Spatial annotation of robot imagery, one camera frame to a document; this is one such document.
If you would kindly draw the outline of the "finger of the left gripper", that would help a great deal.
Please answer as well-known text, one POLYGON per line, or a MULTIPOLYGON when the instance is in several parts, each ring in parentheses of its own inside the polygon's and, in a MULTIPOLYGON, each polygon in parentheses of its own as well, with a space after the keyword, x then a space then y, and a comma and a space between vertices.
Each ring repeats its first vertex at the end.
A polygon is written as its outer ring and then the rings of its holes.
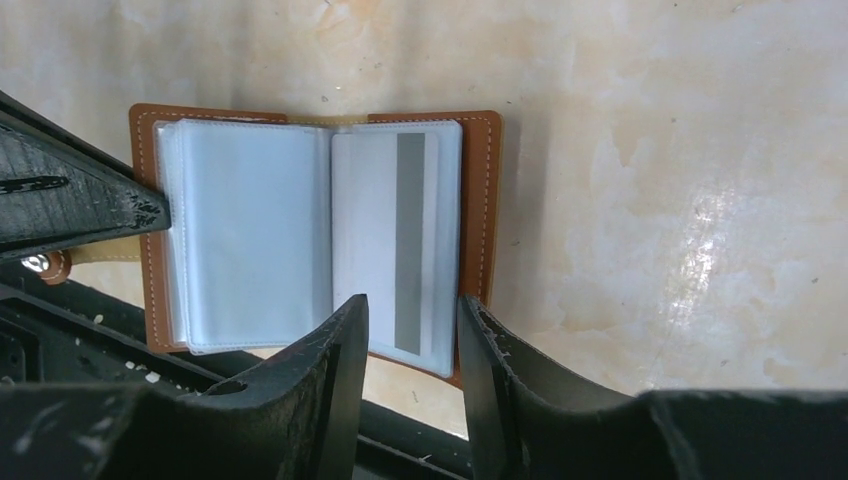
POLYGON ((128 165, 1 96, 2 261, 169 225, 165 196, 128 165))

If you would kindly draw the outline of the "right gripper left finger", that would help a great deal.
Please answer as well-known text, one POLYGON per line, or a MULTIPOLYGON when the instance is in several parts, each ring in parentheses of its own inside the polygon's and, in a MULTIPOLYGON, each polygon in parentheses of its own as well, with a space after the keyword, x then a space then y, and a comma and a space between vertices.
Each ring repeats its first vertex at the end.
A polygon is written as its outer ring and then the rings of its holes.
POLYGON ((357 449, 368 300, 200 394, 151 384, 1 390, 5 479, 349 479, 357 449))

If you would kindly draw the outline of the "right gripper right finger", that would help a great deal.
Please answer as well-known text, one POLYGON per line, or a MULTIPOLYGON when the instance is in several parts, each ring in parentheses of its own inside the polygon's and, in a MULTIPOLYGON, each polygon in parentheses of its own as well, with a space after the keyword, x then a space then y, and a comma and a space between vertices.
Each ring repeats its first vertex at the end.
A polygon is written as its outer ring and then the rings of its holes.
POLYGON ((847 395, 649 390, 628 396, 560 365, 475 297, 457 304, 478 479, 843 479, 847 395))

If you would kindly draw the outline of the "white credit card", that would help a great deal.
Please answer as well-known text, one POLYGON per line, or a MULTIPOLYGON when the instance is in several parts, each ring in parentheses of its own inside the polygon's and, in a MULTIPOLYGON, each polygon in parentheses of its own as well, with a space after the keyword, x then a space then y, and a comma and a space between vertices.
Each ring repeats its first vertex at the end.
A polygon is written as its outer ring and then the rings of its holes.
POLYGON ((422 354, 426 202, 440 140, 427 133, 347 133, 332 140, 332 299, 367 296, 370 347, 422 354))

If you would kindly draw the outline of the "brown leather card holder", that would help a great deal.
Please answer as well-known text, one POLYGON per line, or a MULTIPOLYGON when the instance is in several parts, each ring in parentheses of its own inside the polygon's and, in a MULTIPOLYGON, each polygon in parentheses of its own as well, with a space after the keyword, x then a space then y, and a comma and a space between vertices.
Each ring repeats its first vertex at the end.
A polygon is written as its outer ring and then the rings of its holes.
POLYGON ((426 202, 422 354, 410 366, 462 383, 453 306, 487 301, 496 245, 503 119, 491 110, 289 117, 140 103, 129 112, 133 167, 165 194, 168 229, 37 254, 49 285, 94 260, 142 266, 146 342, 156 353, 290 344, 338 308, 332 299, 332 140, 427 133, 440 140, 426 202))

